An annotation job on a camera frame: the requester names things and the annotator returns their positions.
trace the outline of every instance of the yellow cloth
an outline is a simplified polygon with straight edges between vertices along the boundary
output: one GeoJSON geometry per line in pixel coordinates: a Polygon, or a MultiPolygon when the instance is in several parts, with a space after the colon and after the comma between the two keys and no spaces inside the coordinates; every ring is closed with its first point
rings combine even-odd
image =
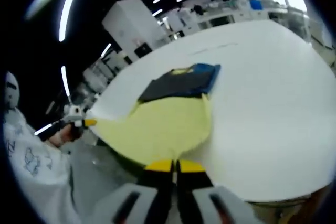
{"type": "Polygon", "coordinates": [[[136,105],[124,120],[97,119],[100,137],[119,154],[143,165],[178,159],[205,141],[211,110],[202,98],[169,97],[136,105]]]}

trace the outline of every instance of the white helmet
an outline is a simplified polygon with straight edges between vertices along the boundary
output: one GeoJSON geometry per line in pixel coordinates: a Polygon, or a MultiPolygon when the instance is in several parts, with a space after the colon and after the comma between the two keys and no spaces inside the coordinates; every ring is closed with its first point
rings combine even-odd
{"type": "Polygon", "coordinates": [[[13,109],[19,103],[20,89],[15,76],[8,72],[5,84],[5,108],[13,109]]]}

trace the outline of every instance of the navy blue cloth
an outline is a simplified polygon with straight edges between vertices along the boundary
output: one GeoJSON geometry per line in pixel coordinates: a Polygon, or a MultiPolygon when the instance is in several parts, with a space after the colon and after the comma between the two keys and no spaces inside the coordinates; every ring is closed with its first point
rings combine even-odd
{"type": "Polygon", "coordinates": [[[202,93],[211,91],[220,69],[220,65],[198,63],[186,68],[186,73],[173,74],[172,70],[151,81],[139,101],[150,102],[166,97],[200,97],[202,93]]]}

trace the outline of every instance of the white table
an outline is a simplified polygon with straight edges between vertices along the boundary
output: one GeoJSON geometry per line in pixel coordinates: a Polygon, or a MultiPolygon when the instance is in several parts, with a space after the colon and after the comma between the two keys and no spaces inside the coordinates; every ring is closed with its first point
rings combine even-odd
{"type": "Polygon", "coordinates": [[[212,137],[184,155],[249,201],[316,191],[336,164],[336,78],[313,48],[269,20],[229,24],[172,42],[110,83],[94,116],[126,116],[148,83],[194,63],[221,64],[212,137]]]}

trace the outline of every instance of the white lab coat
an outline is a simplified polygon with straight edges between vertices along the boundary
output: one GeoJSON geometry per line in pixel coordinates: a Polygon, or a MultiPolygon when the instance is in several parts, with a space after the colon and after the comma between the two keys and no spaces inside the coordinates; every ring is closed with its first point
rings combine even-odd
{"type": "Polygon", "coordinates": [[[18,109],[5,114],[4,141],[17,182],[41,218],[81,223],[72,203],[69,156],[35,136],[18,109]]]}

